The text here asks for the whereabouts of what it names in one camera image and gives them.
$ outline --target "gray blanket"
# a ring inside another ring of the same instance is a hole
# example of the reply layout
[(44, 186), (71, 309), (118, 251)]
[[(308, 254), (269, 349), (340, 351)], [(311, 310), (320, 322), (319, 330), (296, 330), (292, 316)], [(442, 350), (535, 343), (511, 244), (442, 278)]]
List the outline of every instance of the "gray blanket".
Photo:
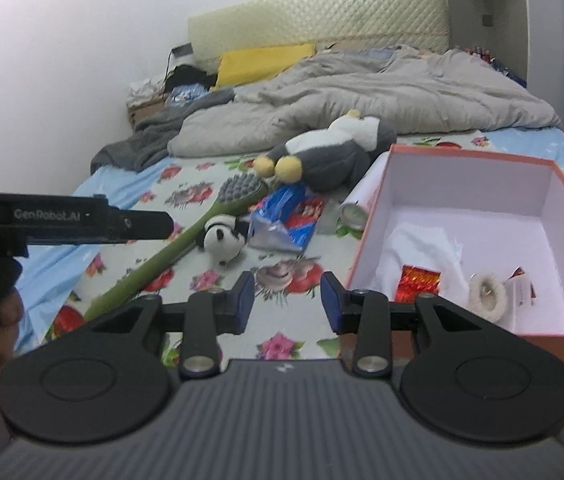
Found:
[(124, 170), (142, 171), (169, 155), (167, 143), (177, 136), (184, 119), (198, 110), (223, 105), (233, 99), (233, 89), (211, 92), (180, 107), (166, 107), (136, 124), (128, 139), (108, 144), (91, 160), (91, 174), (110, 164)]
[(398, 134), (560, 124), (548, 103), (461, 51), (422, 55), (407, 47), (387, 62), (324, 53), (271, 81), (236, 89), (233, 103), (191, 115), (169, 142), (169, 153), (269, 150), (302, 132), (327, 128), (350, 108), (379, 117)]

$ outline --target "plush penguin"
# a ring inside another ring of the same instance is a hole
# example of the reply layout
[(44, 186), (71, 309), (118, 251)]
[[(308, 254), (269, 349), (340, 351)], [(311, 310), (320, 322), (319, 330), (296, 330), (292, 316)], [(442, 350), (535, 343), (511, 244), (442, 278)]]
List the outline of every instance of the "plush penguin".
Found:
[(285, 184), (302, 181), (316, 192), (352, 187), (396, 139), (377, 117), (362, 118), (358, 110), (349, 110), (328, 129), (300, 134), (260, 155), (253, 170), (260, 178), (275, 175)]
[(214, 262), (225, 265), (246, 245), (249, 223), (231, 215), (217, 215), (204, 225), (195, 244), (208, 252)]

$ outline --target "quilted headboard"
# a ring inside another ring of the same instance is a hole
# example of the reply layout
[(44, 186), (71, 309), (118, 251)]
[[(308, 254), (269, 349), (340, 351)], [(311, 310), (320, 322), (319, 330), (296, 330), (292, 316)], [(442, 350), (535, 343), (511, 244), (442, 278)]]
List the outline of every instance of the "quilted headboard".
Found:
[(214, 72), (224, 52), (258, 46), (359, 40), (442, 53), (449, 18), (446, 0), (258, 0), (190, 18), (188, 37), (197, 64)]

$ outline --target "blue plastic package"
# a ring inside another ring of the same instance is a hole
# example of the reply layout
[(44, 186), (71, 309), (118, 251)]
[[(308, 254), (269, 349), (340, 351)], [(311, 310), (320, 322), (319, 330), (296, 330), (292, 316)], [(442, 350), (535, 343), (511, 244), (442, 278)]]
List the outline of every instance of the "blue plastic package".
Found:
[(191, 85), (176, 86), (171, 91), (171, 95), (166, 99), (167, 106), (182, 106), (188, 101), (193, 101), (208, 94), (208, 90), (200, 83), (193, 83)]
[(303, 252), (324, 201), (304, 184), (282, 186), (251, 213), (249, 244), (260, 249)]

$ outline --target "panda toy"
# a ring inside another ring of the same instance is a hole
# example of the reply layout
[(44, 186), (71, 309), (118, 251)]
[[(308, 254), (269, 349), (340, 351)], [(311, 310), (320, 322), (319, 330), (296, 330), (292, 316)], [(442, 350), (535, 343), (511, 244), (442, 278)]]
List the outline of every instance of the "panda toy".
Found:
[(195, 244), (208, 252), (215, 263), (225, 265), (246, 245), (249, 222), (231, 215), (217, 215), (204, 225)]

